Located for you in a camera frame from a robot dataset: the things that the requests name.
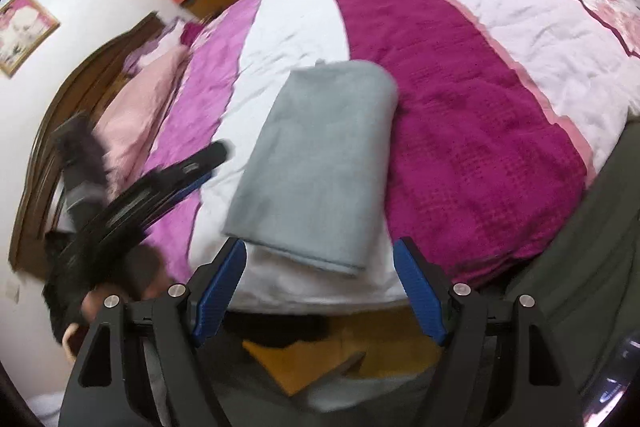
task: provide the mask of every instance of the wooden headboard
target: wooden headboard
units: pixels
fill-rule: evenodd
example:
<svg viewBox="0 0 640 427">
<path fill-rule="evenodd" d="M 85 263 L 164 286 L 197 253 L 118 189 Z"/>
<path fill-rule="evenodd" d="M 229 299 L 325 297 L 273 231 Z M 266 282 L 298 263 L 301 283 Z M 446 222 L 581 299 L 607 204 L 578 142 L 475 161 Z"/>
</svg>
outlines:
<svg viewBox="0 0 640 427">
<path fill-rule="evenodd" d="M 14 271 L 45 279 L 49 270 L 44 253 L 44 233 L 57 222 L 62 210 L 60 164 L 50 141 L 51 133 L 79 111 L 97 120 L 126 84 L 122 66 L 127 55 L 164 27 L 150 13 L 130 31 L 117 36 L 86 58 L 62 84 L 36 134 L 14 233 L 9 262 Z"/>
</svg>

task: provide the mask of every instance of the wall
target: wall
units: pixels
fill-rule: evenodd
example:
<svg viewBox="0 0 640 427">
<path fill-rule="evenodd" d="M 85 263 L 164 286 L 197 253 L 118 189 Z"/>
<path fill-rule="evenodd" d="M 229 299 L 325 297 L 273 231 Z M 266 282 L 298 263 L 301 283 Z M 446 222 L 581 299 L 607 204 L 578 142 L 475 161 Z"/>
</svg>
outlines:
<svg viewBox="0 0 640 427">
<path fill-rule="evenodd" d="M 171 0 L 38 0 L 60 21 L 13 78 L 0 73 L 0 360 L 25 397 L 63 390 L 70 366 L 53 340 L 42 284 L 12 273 L 7 253 L 31 144 L 60 84 L 80 62 L 152 10 L 188 16 Z M 12 294 L 19 285 L 18 302 Z"/>
</svg>

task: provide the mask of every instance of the blue gripper pad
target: blue gripper pad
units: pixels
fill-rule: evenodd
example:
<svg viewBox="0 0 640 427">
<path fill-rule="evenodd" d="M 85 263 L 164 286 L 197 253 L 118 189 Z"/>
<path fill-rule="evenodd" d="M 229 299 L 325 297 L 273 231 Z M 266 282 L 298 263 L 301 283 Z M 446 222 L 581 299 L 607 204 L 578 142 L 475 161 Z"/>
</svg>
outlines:
<svg viewBox="0 0 640 427">
<path fill-rule="evenodd" d="M 174 200 L 177 202 L 182 201 L 194 190 L 198 190 L 200 187 L 202 187 L 206 182 L 208 182 L 211 179 L 212 176 L 213 176 L 213 171 L 207 172 L 206 174 L 204 174 L 204 176 L 201 176 L 200 178 L 198 178 L 188 187 L 185 187 L 182 190 L 179 190 L 178 192 L 176 192 L 174 195 Z"/>
<path fill-rule="evenodd" d="M 442 321 L 440 299 L 402 239 L 394 243 L 394 267 L 409 297 L 409 303 L 414 309 L 422 333 L 431 337 L 440 346 L 443 345 L 448 332 Z"/>
<path fill-rule="evenodd" d="M 193 330 L 191 330 L 191 338 L 196 347 L 201 346 L 205 340 L 218 331 L 245 266 L 246 247 L 244 242 L 239 239 L 229 239 L 218 252 L 216 259 L 211 264 L 200 266 L 191 277 L 188 286 L 194 292 L 192 293 L 193 298 L 199 297 L 194 302 L 195 316 L 192 317 L 194 322 Z M 202 277 L 198 277 L 198 272 L 201 269 L 205 270 L 202 275 L 207 275 L 209 283 L 207 285 L 205 282 L 201 290 L 192 289 L 191 281 L 194 281 L 195 286 L 202 286 Z"/>
</svg>

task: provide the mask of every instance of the bedspread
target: bedspread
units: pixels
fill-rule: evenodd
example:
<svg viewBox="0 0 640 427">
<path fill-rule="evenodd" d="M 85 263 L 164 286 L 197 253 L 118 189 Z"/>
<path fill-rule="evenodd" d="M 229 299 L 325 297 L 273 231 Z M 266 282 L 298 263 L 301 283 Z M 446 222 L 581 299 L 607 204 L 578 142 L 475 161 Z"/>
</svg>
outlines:
<svg viewBox="0 0 640 427">
<path fill-rule="evenodd" d="M 362 59 L 398 84 L 385 219 L 353 280 L 258 247 L 232 307 L 347 312 L 405 298 L 391 240 L 455 281 L 539 254 L 640 103 L 640 0 L 240 0 L 193 45 L 147 168 L 214 139 L 235 154 L 152 229 L 186 280 L 215 256 L 244 166 L 294 68 Z"/>
</svg>

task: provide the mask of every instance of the folded gray cloth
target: folded gray cloth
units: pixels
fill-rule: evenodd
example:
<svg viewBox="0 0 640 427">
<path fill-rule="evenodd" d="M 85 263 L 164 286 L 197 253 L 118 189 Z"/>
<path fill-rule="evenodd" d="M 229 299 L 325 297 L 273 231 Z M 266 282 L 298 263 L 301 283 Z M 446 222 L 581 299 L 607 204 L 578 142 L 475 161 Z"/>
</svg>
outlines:
<svg viewBox="0 0 640 427">
<path fill-rule="evenodd" d="M 356 275 L 380 229 L 398 94 L 362 60 L 291 71 L 224 232 L 300 263 Z"/>
</svg>

